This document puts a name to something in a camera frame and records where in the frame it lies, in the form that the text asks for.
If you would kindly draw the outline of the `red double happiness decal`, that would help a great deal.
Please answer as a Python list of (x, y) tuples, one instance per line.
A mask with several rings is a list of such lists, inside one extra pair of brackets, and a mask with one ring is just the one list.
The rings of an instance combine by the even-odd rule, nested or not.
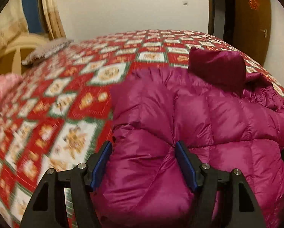
[(251, 10), (258, 10), (260, 7), (259, 0), (248, 0)]

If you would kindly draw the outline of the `window with blue pane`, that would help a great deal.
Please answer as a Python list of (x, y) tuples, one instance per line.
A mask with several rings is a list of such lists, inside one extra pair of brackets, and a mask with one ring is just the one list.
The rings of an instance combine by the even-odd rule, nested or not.
[(38, 0), (21, 0), (23, 5), (24, 15), (28, 24), (30, 33), (41, 34), (44, 32), (41, 18), (39, 15)]

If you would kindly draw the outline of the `brown wooden door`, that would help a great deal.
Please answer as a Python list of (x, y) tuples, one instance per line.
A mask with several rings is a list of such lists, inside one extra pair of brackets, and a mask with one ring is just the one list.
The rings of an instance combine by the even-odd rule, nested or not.
[[(258, 10), (251, 10), (248, 0), (235, 0), (233, 47), (264, 65), (271, 32), (271, 2), (259, 0)], [(267, 29), (267, 38), (261, 29)]]

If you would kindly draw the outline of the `beige patterned curtain right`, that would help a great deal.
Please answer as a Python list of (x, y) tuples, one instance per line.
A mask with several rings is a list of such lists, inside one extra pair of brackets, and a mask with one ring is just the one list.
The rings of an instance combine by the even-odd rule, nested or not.
[(55, 0), (42, 0), (42, 7), (50, 38), (65, 38), (66, 34)]

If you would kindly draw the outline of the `striped grey pillow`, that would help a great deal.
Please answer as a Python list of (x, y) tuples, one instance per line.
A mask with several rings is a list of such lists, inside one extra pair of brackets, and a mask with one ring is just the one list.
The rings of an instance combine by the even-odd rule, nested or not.
[(21, 62), (21, 64), (22, 66), (39, 64), (49, 57), (55, 55), (65, 47), (69, 46), (72, 42), (73, 40), (67, 38), (58, 38), (51, 40), (42, 46), (38, 46), (25, 58), (25, 60)]

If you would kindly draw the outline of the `beige patterned curtain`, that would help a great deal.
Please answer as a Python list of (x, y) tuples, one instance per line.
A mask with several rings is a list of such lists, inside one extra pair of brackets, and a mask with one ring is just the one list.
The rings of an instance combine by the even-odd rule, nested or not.
[(66, 34), (55, 0), (42, 0), (42, 7), (50, 38), (65, 38)]
[(29, 32), (22, 0), (9, 0), (0, 13), (0, 51), (22, 33)]

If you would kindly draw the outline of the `magenta puffer down jacket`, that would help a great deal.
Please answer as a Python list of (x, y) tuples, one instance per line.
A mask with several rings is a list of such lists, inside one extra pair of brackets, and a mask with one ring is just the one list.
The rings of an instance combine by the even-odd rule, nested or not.
[(267, 227), (284, 227), (284, 98), (237, 51), (134, 70), (110, 90), (114, 151), (93, 204), (103, 227), (185, 227), (194, 194), (174, 146), (245, 175)]

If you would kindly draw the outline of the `pink floral folded blanket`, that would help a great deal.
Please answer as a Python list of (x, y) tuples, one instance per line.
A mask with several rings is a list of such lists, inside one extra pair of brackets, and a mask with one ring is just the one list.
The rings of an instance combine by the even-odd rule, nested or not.
[(19, 74), (8, 73), (0, 75), (0, 112), (7, 96), (22, 82), (23, 77)]

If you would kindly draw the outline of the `red patchwork teddy bedspread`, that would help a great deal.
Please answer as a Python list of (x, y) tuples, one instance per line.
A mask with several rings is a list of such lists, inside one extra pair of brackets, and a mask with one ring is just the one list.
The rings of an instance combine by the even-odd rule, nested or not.
[(196, 31), (127, 32), (72, 44), (25, 75), (0, 112), (0, 214), (18, 227), (33, 190), (49, 168), (62, 171), (112, 139), (110, 90), (134, 70), (189, 67), (191, 49), (237, 51), (248, 73), (278, 82), (256, 61)]

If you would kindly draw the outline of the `beige patterned curtain left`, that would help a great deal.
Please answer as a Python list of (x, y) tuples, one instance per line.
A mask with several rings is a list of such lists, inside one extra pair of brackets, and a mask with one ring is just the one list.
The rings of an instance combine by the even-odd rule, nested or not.
[(22, 0), (9, 0), (0, 13), (0, 51), (22, 33), (29, 32)]

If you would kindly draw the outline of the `cream wooden headboard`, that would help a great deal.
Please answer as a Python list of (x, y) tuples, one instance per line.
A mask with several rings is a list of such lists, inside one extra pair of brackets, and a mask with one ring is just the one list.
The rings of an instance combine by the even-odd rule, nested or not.
[(23, 74), (28, 68), (22, 67), (21, 61), (37, 47), (48, 42), (47, 37), (35, 33), (19, 35), (0, 51), (0, 74)]

